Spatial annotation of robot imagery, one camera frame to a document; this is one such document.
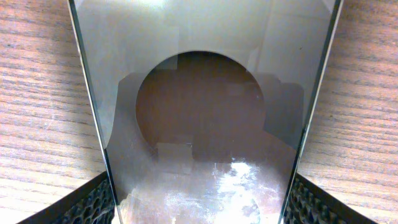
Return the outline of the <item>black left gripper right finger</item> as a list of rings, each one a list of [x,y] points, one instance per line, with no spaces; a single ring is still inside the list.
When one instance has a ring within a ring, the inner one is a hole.
[[[284,224],[376,224],[300,174],[283,214]]]

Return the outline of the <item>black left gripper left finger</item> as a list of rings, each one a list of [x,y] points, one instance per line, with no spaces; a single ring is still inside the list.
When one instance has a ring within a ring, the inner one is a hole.
[[[103,172],[19,224],[111,224],[114,216],[113,193]]]

